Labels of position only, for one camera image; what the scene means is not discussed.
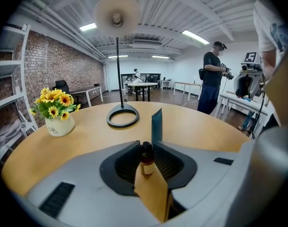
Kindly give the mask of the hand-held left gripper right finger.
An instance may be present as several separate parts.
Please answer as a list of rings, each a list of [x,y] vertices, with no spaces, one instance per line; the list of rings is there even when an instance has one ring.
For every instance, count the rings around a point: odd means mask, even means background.
[[[224,177],[238,153],[158,141],[154,160],[168,186],[166,220],[198,204]]]

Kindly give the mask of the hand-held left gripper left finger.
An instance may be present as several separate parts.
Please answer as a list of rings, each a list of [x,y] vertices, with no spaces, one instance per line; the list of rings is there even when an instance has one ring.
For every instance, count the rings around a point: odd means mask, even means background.
[[[153,227],[159,221],[134,191],[138,141],[69,160],[37,183],[25,207],[44,227]]]

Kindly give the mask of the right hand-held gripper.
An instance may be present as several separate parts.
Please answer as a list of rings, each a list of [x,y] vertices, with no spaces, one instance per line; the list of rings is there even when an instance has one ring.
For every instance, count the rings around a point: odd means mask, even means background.
[[[235,94],[238,98],[254,98],[262,94],[263,86],[264,75],[259,53],[247,52],[241,61],[240,75],[234,79]]]

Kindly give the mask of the brown dropper bottle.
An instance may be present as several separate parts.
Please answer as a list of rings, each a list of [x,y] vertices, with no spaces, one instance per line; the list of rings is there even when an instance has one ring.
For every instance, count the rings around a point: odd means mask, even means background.
[[[155,168],[153,146],[145,141],[140,146],[140,171],[143,175],[151,175]]]

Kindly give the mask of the person's right forearm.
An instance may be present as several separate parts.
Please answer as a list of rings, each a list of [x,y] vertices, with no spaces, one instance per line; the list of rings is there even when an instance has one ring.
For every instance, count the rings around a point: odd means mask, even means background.
[[[263,64],[263,73],[266,81],[268,81],[271,79],[276,68],[277,49],[270,51],[260,50],[260,56]]]

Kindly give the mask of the long white table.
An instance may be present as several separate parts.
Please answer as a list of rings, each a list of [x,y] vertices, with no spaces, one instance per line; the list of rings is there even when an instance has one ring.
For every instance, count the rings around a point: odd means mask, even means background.
[[[195,87],[201,87],[201,86],[202,86],[202,84],[184,83],[184,82],[176,82],[176,81],[174,81],[174,82],[172,83],[173,96],[175,96],[176,85],[182,85],[182,86],[183,86],[183,95],[185,94],[185,88],[186,88],[186,86],[189,86],[189,87],[190,87],[190,89],[189,89],[189,91],[188,91],[187,102],[190,101],[190,97],[191,97],[191,87],[193,87],[193,86],[195,86]]]

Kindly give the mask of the person's white printed T-shirt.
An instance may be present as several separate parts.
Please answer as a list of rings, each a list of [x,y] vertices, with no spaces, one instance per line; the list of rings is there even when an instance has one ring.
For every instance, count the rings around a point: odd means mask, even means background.
[[[288,48],[288,26],[266,0],[256,0],[253,20],[261,52],[274,49],[282,55]]]

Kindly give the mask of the sunflowers in white pot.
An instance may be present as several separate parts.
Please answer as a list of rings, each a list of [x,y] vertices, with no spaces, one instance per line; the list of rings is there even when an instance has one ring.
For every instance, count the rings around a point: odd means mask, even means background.
[[[70,113],[79,111],[80,107],[80,104],[74,104],[72,95],[61,89],[50,90],[45,87],[29,112],[33,116],[38,114],[44,118],[50,135],[62,137],[74,129],[75,122]]]

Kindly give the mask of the pale pink bag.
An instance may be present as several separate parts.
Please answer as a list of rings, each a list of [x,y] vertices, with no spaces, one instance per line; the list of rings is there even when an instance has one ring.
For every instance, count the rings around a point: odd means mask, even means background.
[[[14,138],[18,133],[22,123],[19,119],[16,119],[12,124],[5,125],[0,130],[0,144],[5,144]]]

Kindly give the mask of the dark-top desk with white legs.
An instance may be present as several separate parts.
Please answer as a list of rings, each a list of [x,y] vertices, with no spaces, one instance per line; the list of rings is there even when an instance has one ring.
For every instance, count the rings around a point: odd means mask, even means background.
[[[90,97],[89,97],[89,92],[94,92],[96,93],[100,99],[101,99],[101,102],[103,103],[104,100],[103,100],[103,93],[102,93],[102,88],[101,86],[93,86],[93,87],[84,87],[84,88],[80,88],[80,89],[77,89],[77,90],[74,90],[72,91],[70,94],[71,95],[78,95],[78,94],[83,94],[85,93],[86,95],[86,99],[87,99],[87,104],[89,107],[91,107],[91,100],[90,100]]]

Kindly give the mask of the round white table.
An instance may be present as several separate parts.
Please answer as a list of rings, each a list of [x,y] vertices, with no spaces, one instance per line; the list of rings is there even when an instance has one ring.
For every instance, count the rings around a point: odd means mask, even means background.
[[[142,101],[145,101],[145,88],[147,88],[147,101],[150,102],[150,87],[157,86],[158,83],[129,83],[127,85],[135,88],[136,101],[139,100],[138,88],[142,89]]]

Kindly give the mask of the black office chair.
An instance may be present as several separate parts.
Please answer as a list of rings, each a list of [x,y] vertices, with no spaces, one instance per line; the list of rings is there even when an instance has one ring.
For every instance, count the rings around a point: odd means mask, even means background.
[[[61,89],[66,94],[70,94],[69,86],[65,80],[55,81],[55,86],[52,88],[52,90],[55,89]]]

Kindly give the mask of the ceiling air conditioner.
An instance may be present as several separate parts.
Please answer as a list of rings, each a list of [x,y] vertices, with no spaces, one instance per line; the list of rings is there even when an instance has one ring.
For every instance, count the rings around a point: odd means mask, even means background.
[[[160,41],[157,41],[157,40],[134,39],[133,43],[134,44],[149,44],[149,45],[162,46],[162,43]]]

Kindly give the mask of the white metal shelf rack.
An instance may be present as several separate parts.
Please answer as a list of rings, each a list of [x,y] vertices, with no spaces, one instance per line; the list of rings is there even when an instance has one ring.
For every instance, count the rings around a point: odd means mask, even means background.
[[[34,116],[29,113],[30,120],[27,120],[19,107],[20,103],[24,103],[26,109],[30,110],[25,83],[25,53],[30,28],[28,24],[24,24],[21,29],[4,26],[0,34],[0,53],[8,52],[12,55],[11,60],[0,61],[0,80],[10,78],[12,87],[12,95],[0,100],[0,110],[14,103],[21,125],[11,139],[1,143],[0,161],[8,151],[13,151],[12,146],[21,137],[26,138],[30,130],[38,129]]]

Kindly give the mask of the black desk lamp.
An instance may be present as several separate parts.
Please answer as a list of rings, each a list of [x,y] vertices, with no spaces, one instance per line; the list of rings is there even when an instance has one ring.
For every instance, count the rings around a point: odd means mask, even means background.
[[[136,0],[99,0],[94,9],[97,29],[101,34],[115,38],[116,55],[119,56],[120,37],[128,35],[137,28],[140,20],[140,6]],[[136,124],[140,115],[131,105],[126,104],[122,96],[122,80],[120,72],[120,58],[116,58],[117,76],[119,83],[120,104],[116,105],[107,115],[107,124],[116,129],[124,129]],[[127,123],[118,124],[112,118],[119,114],[132,114],[135,118]]]

